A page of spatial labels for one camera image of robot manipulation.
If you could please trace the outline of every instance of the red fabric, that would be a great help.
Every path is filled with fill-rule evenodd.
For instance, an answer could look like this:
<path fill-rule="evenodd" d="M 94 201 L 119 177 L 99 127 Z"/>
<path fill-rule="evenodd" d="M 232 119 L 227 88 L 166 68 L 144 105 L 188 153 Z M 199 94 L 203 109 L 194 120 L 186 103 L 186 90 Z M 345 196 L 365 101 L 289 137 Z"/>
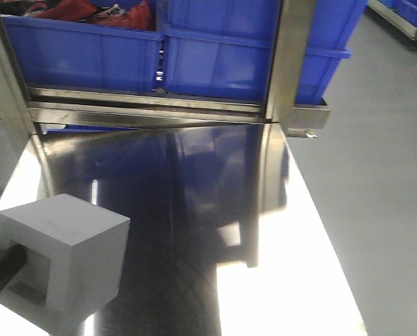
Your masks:
<path fill-rule="evenodd" d="M 36 18 L 79 21 L 97 12 L 87 0 L 62 0 L 56 7 L 34 15 Z"/>
<path fill-rule="evenodd" d="M 94 25 L 115 26 L 141 30 L 153 30 L 152 14 L 147 0 L 132 7 L 126 14 L 119 16 L 92 17 L 87 21 Z"/>

